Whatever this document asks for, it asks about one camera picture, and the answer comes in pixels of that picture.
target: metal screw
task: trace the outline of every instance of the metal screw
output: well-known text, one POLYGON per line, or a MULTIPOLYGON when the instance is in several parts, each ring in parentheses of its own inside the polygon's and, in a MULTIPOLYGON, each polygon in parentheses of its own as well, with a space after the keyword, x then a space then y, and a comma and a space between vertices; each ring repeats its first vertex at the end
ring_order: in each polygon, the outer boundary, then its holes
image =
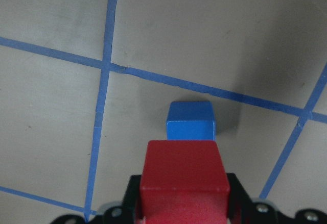
POLYGON ((114 208, 111 212, 112 217, 119 217, 122 214, 122 210, 120 208, 114 208))
POLYGON ((305 218, 309 221, 318 221, 318 215, 315 212, 307 211, 305 213, 305 218))
POLYGON ((65 224, 76 224, 76 220, 73 218, 68 219, 67 221, 65 221, 65 224))
POLYGON ((269 211, 269 208, 267 205, 264 204, 257 204, 256 210, 258 210, 260 213, 267 213, 269 211))

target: red block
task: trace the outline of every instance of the red block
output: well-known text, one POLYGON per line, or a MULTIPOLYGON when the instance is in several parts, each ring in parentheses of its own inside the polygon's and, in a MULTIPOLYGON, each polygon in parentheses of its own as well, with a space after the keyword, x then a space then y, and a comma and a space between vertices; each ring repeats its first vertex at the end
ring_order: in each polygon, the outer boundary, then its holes
POLYGON ((226 224, 229 183, 214 141, 150 141, 140 185, 145 224, 226 224))

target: grid line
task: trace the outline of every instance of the grid line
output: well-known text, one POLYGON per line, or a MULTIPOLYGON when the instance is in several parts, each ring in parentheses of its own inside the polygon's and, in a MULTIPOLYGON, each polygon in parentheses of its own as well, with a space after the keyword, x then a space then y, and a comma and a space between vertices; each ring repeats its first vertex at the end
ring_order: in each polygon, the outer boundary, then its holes
POLYGON ((86 195, 85 195, 85 204, 84 204, 84 217, 86 221, 89 220, 89 216, 91 215, 92 198, 93 198, 96 173, 97 173, 103 112, 106 102, 109 74, 110 74, 116 5, 117 5, 117 0, 108 0, 105 33, 104 33, 104 41, 103 41, 104 42, 103 57, 102 57, 103 64, 101 67, 100 85, 99 85, 99 92, 98 92, 98 99, 97 99, 97 106, 96 106, 93 139, 92 139, 92 150, 91 150, 90 166, 88 172, 86 195))
POLYGON ((312 111, 314 107, 316 106, 320 95, 322 94, 327 82, 327 65, 325 65, 316 85, 313 89, 307 104, 303 110, 302 115, 299 117, 295 128, 293 129, 290 138, 288 139, 286 145, 284 146, 284 149, 279 156, 272 172, 270 173, 270 176, 268 177, 268 180, 262 189, 260 193, 260 198, 266 198, 273 187, 274 183, 276 182, 281 170, 283 169, 283 166, 285 165, 288 157, 290 156, 303 128, 305 127, 308 119, 312 118, 312 111))
POLYGON ((102 128, 102 121, 103 121, 103 112, 105 107, 105 100, 106 100, 106 93, 108 89, 108 81, 109 81, 109 73, 110 71, 114 71, 121 74, 128 74, 135 77, 139 77, 144 80, 154 81, 158 83, 163 83, 166 85, 171 86, 178 86, 183 89, 192 90, 201 93, 208 93, 212 96, 217 96, 220 98, 229 99, 231 101, 236 101, 240 103, 245 103, 261 108, 270 109, 273 111, 279 111, 286 114, 291 114, 294 116, 299 117, 294 130, 291 133, 290 138, 288 139, 281 155, 278 158, 260 197, 266 198, 269 194, 269 191, 273 187, 274 182, 276 181, 280 171, 282 170, 284 164, 286 163, 294 145, 296 144, 306 122, 308 120, 313 120, 317 122, 327 123, 327 115, 313 112, 313 109, 326 85, 327 81, 327 66, 324 67, 319 80, 308 99, 306 106, 302 108, 293 107, 289 105, 284 105, 281 103, 272 102, 269 100, 248 96, 228 90, 223 90, 215 87, 210 87, 206 85, 201 85, 198 83, 181 80, 169 76, 165 76, 162 74, 149 72, 141 69, 131 68, 131 67, 123 67, 117 64, 111 63, 111 52, 112 52, 112 41, 113 41, 113 31, 114 31, 114 16, 115 16, 115 7, 116 7, 117 0, 108 0, 107 5, 107 17, 106 17, 106 24, 105 24, 105 37, 104 37, 104 49, 103 49, 103 60, 96 60, 84 56, 79 56, 63 51, 59 51, 56 49, 51 49, 39 45, 29 44, 17 40, 7 39, 0 37, 0 45, 11 47, 14 49, 19 49, 21 51, 31 52, 39 55, 44 55, 60 60, 65 60, 89 67, 99 68, 101 69, 101 76, 100 76, 100 85, 99 85, 99 93, 98 93, 98 100, 97 100, 97 107, 96 107, 96 115, 95 115, 95 124, 94 124, 94 132, 93 132, 93 139, 92 139, 92 150, 91 150, 91 160, 90 160, 90 167, 89 167, 89 175, 88 175, 88 182, 87 182, 87 191, 85 196, 85 204, 84 208, 79 206, 70 205, 64 202, 55 201, 49 198, 40 197, 37 195, 29 194, 26 192, 1 187, 0 191, 18 195, 21 197, 29 198, 32 200, 36 200, 39 202, 59 206, 62 208, 75 210, 78 212, 84 213, 86 220, 89 219, 90 214, 96 215, 96 211, 91 209, 92 203, 92 196, 94 191, 94 183, 95 183, 95 176, 97 170, 97 161, 100 149, 100 140, 101 140, 101 128, 102 128))
MULTIPOLYGON (((50 49, 47 47, 39 46, 39 45, 33 45, 33 44, 28 44, 25 42, 17 41, 17 40, 12 40, 12 39, 6 39, 0 37, 0 45, 18 49, 20 51, 26 51, 26 52, 32 52, 36 53, 39 55, 43 56, 48 56, 48 57, 53 57, 56 59, 61 59, 64 61, 68 62, 73 62, 73 63, 78 63, 81 65, 86 65, 89 67, 94 67, 94 68, 99 68, 102 69, 102 61, 97 60, 97 59, 91 59, 88 57, 84 56, 79 56, 71 53, 66 53, 62 51, 58 51, 56 49, 50 49), (37 50, 42 50, 42 51, 30 51, 28 48, 26 48, 25 45, 34 46, 37 50)), ((220 88, 215 88, 212 86, 207 86, 207 85, 202 85, 199 83, 195 82, 190 82, 187 80, 182 80, 170 76, 165 76, 162 74, 150 72, 150 71, 145 71, 137 68, 132 68, 132 67, 125 67, 125 66, 120 66, 114 63, 110 63, 109 67, 105 67, 105 69, 110 69, 110 71, 116 72, 116 73, 121 73, 121 74, 129 74, 144 80, 148 81, 154 81, 158 83, 163 83, 166 85, 170 86, 178 86, 182 89, 186 90, 192 90, 200 93, 208 93, 212 96, 228 99, 231 101, 235 102, 240 102, 240 103, 245 103, 248 105, 252 106, 257 106, 260 108, 265 108, 273 111, 278 111, 278 112, 283 112, 286 114, 294 115, 296 117, 300 117, 301 114, 303 113, 302 108, 290 106, 290 105, 285 105, 282 103, 277 103, 273 102, 270 100, 250 96, 250 95, 245 95, 241 93, 236 93, 233 91, 228 91, 220 88)), ((317 113, 317 112, 312 112, 312 117, 309 118, 309 120, 313 120, 316 122, 321 122, 321 123, 327 123, 327 115, 317 113)))

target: blue cube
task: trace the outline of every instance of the blue cube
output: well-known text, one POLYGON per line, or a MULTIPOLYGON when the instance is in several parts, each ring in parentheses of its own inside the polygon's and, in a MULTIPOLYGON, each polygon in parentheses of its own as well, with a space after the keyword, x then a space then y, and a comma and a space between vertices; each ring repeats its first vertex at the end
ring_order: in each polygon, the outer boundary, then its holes
POLYGON ((211 102, 172 102, 167 117, 168 140, 215 140, 211 102))

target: floor tile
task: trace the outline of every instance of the floor tile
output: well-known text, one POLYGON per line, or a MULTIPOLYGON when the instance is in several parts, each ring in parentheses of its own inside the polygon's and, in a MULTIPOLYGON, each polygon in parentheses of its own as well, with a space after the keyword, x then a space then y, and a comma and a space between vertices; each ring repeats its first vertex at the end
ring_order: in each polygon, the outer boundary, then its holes
POLYGON ((100 71, 0 52, 0 186, 83 206, 100 71))
POLYGON ((122 200, 130 175, 142 173, 148 141, 166 139, 172 101, 203 100, 214 106, 226 171, 235 172, 251 196, 258 197, 296 117, 111 73, 92 208, 122 200))
POLYGON ((285 214, 315 208, 327 213, 327 125, 309 121, 268 199, 285 214))
POLYGON ((102 59, 107 0, 0 0, 0 36, 102 59))
POLYGON ((327 0, 118 0, 113 62, 304 107, 327 0))

